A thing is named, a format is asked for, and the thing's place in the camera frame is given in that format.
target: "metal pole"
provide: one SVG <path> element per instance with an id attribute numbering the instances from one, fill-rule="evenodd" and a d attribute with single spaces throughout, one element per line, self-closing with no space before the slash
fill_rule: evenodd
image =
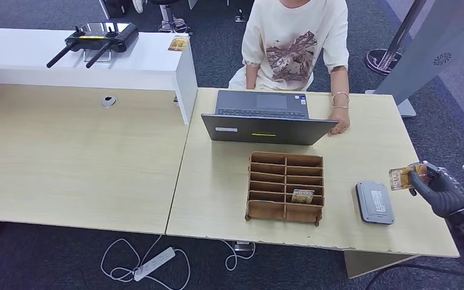
<path id="1" fill-rule="evenodd" d="M 373 71 L 379 74 L 390 74 L 392 69 L 396 66 L 402 55 L 398 53 L 398 49 L 401 46 L 403 38 L 410 31 L 413 22 L 422 10 L 422 7 L 426 3 L 426 0 L 415 0 L 411 5 L 405 19 L 401 23 L 398 32 L 392 39 L 392 42 L 388 46 L 388 49 L 377 49 L 371 50 L 366 55 L 366 65 Z"/>

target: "woman's left hand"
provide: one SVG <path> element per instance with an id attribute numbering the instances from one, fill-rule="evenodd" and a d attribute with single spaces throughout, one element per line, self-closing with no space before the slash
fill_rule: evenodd
<path id="1" fill-rule="evenodd" d="M 328 132 L 328 136 L 341 134 L 349 127 L 349 111 L 345 108 L 333 108 L 330 117 L 330 120 L 339 121 L 335 127 L 333 127 L 330 132 Z"/>

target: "wooden organizer tray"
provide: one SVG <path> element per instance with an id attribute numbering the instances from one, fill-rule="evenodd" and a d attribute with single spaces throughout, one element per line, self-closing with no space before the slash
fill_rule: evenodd
<path id="1" fill-rule="evenodd" d="M 319 225 L 324 206 L 322 157 L 253 152 L 248 171 L 247 221 L 280 219 Z M 311 204 L 291 202 L 295 189 L 314 190 Z"/>

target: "power strip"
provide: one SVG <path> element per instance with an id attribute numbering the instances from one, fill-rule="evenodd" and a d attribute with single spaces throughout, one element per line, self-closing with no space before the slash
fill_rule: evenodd
<path id="1" fill-rule="evenodd" d="M 175 257 L 175 251 L 172 247 L 169 247 L 168 249 L 161 252 L 161 254 L 155 256 L 153 259 L 143 264 L 143 266 L 136 269 L 136 271 L 134 272 L 134 280 L 136 282 L 140 281 L 141 279 L 145 278 L 145 276 L 147 276 L 148 274 L 154 272 L 160 266 L 163 266 L 173 257 Z"/>

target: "white partition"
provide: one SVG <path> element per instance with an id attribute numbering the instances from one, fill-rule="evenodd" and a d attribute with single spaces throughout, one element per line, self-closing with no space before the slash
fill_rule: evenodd
<path id="1" fill-rule="evenodd" d="M 189 124 L 198 89 L 191 46 L 168 50 L 173 37 L 183 34 L 140 33 L 125 53 L 113 53 L 111 63 L 90 69 L 83 51 L 71 51 L 47 68 L 71 33 L 0 28 L 0 83 L 175 91 L 182 119 Z"/>

